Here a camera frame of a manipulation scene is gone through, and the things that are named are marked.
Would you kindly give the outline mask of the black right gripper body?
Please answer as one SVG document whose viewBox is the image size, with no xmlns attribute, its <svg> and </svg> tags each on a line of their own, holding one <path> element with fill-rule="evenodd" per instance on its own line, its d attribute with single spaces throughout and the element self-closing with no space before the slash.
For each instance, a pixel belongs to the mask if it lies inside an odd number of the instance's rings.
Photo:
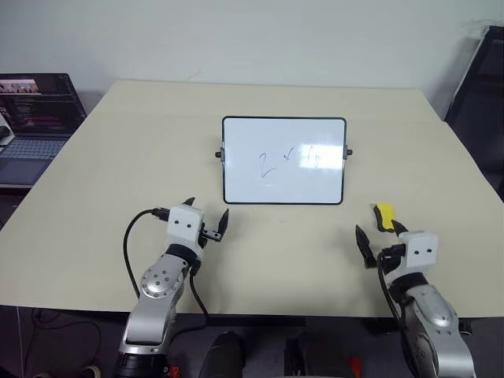
<svg viewBox="0 0 504 378">
<path fill-rule="evenodd" d="M 398 268 L 401 260 L 401 254 L 380 254 L 376 258 L 372 255 L 364 256 L 365 267 L 367 269 L 377 269 L 380 266 L 384 275 Z"/>
</svg>

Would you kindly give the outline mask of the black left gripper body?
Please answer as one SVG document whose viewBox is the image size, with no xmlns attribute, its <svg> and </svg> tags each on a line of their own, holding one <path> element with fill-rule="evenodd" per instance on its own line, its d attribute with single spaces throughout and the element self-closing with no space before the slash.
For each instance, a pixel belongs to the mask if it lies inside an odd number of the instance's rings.
<svg viewBox="0 0 504 378">
<path fill-rule="evenodd" d="M 219 243 L 221 241 L 221 233 L 209 231 L 206 229 L 206 224 L 202 223 L 198 234 L 198 245 L 204 249 L 209 240 Z"/>
</svg>

